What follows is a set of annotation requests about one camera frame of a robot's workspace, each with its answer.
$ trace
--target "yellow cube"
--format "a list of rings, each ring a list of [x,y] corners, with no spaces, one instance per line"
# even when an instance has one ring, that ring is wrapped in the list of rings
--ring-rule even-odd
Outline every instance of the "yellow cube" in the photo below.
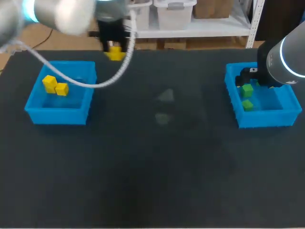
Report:
[[[57,80],[54,76],[47,75],[43,80],[42,80],[43,85],[46,88],[54,89],[57,86]]]
[[[69,92],[69,87],[67,83],[58,83],[55,90],[57,95],[67,96]]]
[[[121,52],[121,47],[111,46],[110,52],[105,52],[105,54],[111,61],[121,61],[126,53]]]
[[[56,94],[55,88],[44,87],[47,93]]]

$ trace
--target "cable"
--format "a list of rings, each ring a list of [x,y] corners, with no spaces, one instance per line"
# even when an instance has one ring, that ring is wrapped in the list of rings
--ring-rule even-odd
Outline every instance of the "cable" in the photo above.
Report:
[[[52,35],[53,33],[53,29],[51,29],[50,34],[47,36],[46,39],[44,39],[42,42],[40,42],[39,44],[36,44],[34,47],[32,47],[32,49],[36,49],[37,47],[41,46],[42,44],[44,44]]]
[[[133,50],[134,50],[134,45],[135,45],[135,34],[136,34],[136,14],[133,10],[130,11],[130,16],[131,16],[131,31],[130,31],[130,40],[126,52],[125,59],[123,60],[123,63],[117,73],[110,78],[109,80],[99,83],[99,84],[86,84],[86,83],[80,83],[74,79],[71,79],[70,77],[66,76],[62,72],[60,72],[57,68],[55,68],[49,61],[47,61],[43,56],[41,56],[38,52],[33,50],[31,47],[26,45],[25,43],[21,41],[15,41],[17,44],[23,46],[24,48],[28,49],[28,51],[34,55],[38,60],[40,60],[42,63],[44,63],[48,68],[50,68],[53,72],[55,72],[57,75],[65,79],[66,81],[69,81],[70,83],[76,84],[81,87],[87,87],[87,88],[103,88],[107,87],[116,81],[120,79],[120,77],[124,74],[126,71],[130,60],[132,58]]]

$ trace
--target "blue plastic bin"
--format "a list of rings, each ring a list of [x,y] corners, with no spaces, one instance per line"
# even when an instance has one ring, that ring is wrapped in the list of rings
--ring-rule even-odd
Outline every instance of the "blue plastic bin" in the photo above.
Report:
[[[51,61],[51,64],[74,80],[89,84],[96,82],[95,62]],[[55,76],[59,83],[67,83],[68,95],[46,93],[42,80],[47,75]],[[92,88],[69,83],[44,65],[25,105],[25,111],[34,124],[85,125],[92,95]]]
[[[294,124],[302,108],[290,85],[279,88],[268,88],[256,85],[251,80],[254,89],[251,98],[243,98],[241,87],[235,85],[236,76],[243,68],[257,68],[256,62],[231,63],[226,66],[225,84],[229,92],[239,128],[291,126]],[[249,99],[253,111],[244,111],[242,101]]]

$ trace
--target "dark gray mat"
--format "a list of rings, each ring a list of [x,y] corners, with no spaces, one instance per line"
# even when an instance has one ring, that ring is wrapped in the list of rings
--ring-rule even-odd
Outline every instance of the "dark gray mat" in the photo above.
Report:
[[[101,52],[41,52],[120,63]],[[86,126],[35,126],[23,111],[41,64],[13,56],[0,77],[0,227],[304,227],[305,115],[239,130],[225,65],[256,50],[136,52],[95,90]],[[305,108],[305,85],[294,91]]]

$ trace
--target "green block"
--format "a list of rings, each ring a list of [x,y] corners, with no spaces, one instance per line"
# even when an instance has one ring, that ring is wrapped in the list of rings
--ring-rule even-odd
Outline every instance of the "green block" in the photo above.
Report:
[[[242,86],[243,98],[251,97],[252,93],[253,93],[253,87],[251,86],[251,84],[245,84],[244,86]]]
[[[245,111],[252,111],[253,110],[253,103],[250,100],[245,100],[242,102],[243,108]]]

